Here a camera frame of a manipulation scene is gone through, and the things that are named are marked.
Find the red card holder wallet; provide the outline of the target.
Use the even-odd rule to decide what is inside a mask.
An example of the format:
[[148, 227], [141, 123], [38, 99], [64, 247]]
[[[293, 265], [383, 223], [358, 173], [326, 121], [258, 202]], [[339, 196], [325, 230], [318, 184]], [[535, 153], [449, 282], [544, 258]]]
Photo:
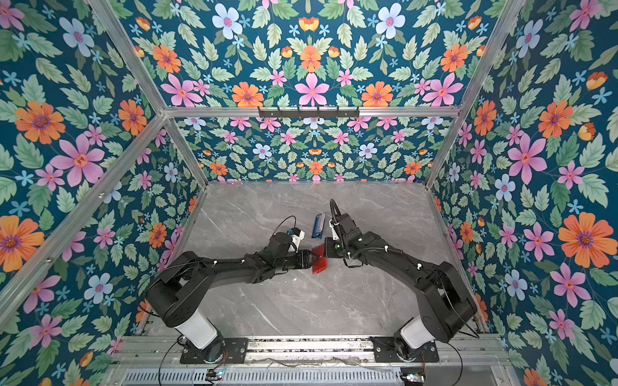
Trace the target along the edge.
[[315, 257], [312, 266], [312, 273], [317, 275], [328, 268], [328, 259], [326, 258], [325, 244], [318, 245], [312, 249], [312, 254]]

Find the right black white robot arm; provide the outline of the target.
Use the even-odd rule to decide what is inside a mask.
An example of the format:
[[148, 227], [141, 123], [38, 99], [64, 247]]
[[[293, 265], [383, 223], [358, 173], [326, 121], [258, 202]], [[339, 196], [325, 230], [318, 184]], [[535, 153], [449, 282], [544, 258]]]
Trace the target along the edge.
[[340, 258], [351, 268], [382, 270], [414, 292], [418, 315], [394, 333], [394, 350], [401, 359], [413, 360], [431, 342], [449, 343], [477, 313], [473, 296], [451, 263], [412, 257], [376, 233], [362, 233], [346, 213], [333, 212], [331, 226], [326, 258]]

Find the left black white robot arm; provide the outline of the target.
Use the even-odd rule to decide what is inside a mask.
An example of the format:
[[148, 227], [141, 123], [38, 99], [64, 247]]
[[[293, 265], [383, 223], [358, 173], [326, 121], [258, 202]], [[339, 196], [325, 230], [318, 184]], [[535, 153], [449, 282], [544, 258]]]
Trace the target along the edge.
[[237, 259], [182, 253], [154, 279], [145, 298], [164, 325], [186, 339], [186, 349], [204, 363], [216, 362], [224, 356], [224, 338], [201, 310], [206, 294], [222, 286], [259, 284], [290, 270], [309, 270], [319, 257], [299, 247], [297, 237], [275, 233], [266, 247]]

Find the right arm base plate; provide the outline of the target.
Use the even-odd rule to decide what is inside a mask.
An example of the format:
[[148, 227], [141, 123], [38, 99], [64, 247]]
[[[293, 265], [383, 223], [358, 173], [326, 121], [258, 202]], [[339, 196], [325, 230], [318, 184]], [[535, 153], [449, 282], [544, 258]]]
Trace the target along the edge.
[[377, 363], [438, 363], [439, 353], [433, 341], [412, 348], [400, 338], [371, 336], [374, 360]]

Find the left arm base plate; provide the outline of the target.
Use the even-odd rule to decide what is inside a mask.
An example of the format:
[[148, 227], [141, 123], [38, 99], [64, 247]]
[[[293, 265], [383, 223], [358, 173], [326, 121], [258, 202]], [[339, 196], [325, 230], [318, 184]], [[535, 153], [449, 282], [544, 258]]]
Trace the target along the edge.
[[239, 364], [244, 363], [249, 339], [217, 337], [206, 348], [199, 349], [188, 339], [182, 344], [181, 364]]

